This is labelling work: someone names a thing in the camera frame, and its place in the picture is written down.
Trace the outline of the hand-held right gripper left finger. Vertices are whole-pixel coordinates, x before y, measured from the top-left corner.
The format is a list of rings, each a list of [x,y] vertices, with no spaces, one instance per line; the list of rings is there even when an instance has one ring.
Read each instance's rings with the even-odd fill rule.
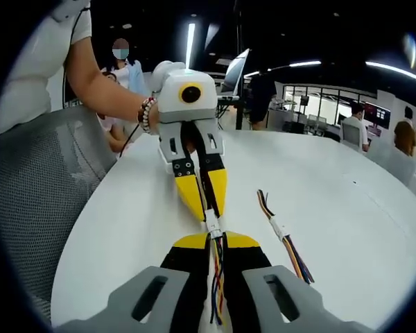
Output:
[[[197,332],[208,294],[211,237],[176,241],[160,266],[149,266],[115,289],[105,309],[56,332]]]

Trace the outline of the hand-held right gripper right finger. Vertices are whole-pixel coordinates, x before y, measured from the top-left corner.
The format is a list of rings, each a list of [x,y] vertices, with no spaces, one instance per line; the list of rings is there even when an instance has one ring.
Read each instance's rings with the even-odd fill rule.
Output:
[[[224,234],[224,295],[234,332],[370,332],[324,308],[322,295],[285,266],[273,266],[259,243]]]

